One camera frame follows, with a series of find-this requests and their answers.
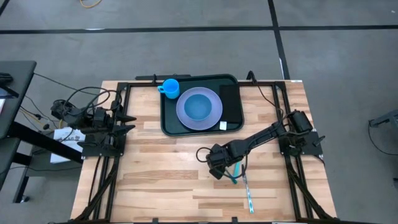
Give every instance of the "wooden tabletop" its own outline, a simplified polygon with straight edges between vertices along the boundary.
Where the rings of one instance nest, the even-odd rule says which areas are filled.
[[[115,90],[117,83],[105,81],[102,87]],[[303,83],[286,81],[286,87],[291,109],[306,112],[312,121]],[[261,89],[268,99],[273,99],[271,88]],[[136,128],[127,134],[120,160],[111,221],[150,222],[152,218],[159,218],[160,222],[230,222],[231,217],[238,217],[241,222],[295,220],[285,161],[276,140],[255,148],[249,156],[246,172],[254,214],[249,213],[242,179],[236,185],[224,177],[216,180],[208,173],[207,164],[195,157],[199,147],[244,139],[276,121],[275,108],[261,96],[257,87],[241,87],[241,98],[245,124],[240,131],[172,138],[160,129],[157,89],[133,87],[127,114],[137,118],[132,122]],[[203,151],[199,156],[204,158],[206,153]],[[323,164],[313,156],[302,156],[302,160],[309,191],[324,210],[335,217]],[[77,217],[88,203],[96,161],[95,157],[84,161],[71,218]],[[305,217],[302,194],[299,189],[297,192]],[[100,217],[104,217],[105,204],[103,200]]]

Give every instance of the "blue bowl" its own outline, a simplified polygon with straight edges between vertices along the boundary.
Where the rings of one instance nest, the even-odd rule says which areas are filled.
[[[210,115],[211,101],[205,95],[195,94],[186,100],[184,110],[190,119],[203,121]]]

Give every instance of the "black desk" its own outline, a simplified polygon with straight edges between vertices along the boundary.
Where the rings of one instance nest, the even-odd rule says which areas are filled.
[[[14,81],[8,87],[19,94],[18,98],[6,99],[0,113],[0,172],[3,172],[0,175],[0,189],[12,162],[25,166],[37,163],[32,162],[34,157],[31,155],[28,156],[17,152],[21,140],[79,164],[83,163],[80,152],[14,121],[34,76],[35,67],[36,62],[34,61],[0,62],[0,72],[9,73],[14,78]],[[22,195],[29,179],[26,176],[26,172],[25,170],[17,189],[16,197],[14,198],[15,203],[19,203],[22,200]]]

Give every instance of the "white sticker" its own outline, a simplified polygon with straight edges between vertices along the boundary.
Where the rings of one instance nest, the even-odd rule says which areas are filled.
[[[220,121],[220,130],[226,131],[226,121]]]

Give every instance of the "gray floor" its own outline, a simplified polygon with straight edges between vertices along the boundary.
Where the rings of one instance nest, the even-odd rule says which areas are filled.
[[[277,0],[275,8],[280,26],[398,24],[396,1]],[[267,1],[261,0],[104,0],[93,9],[78,1],[10,0],[0,17],[0,29],[271,24]],[[375,150],[367,122],[397,109],[398,30],[285,31],[282,40],[290,76],[304,81],[315,126],[326,135],[326,171],[338,216],[396,223],[398,190],[392,178],[398,177],[398,159]],[[37,73],[77,87],[153,73],[244,78],[253,70],[258,78],[282,78],[272,31],[0,35],[0,49],[0,60],[36,60]],[[53,100],[70,93],[39,77],[28,91],[47,113]],[[87,99],[81,95],[74,102],[83,105]],[[28,101],[24,106],[34,109]],[[17,120],[30,125],[23,117]],[[379,147],[398,153],[389,126],[372,135]],[[78,174],[30,179],[26,194],[32,201],[11,204],[20,177],[21,170],[10,171],[0,192],[0,223],[69,218]]]

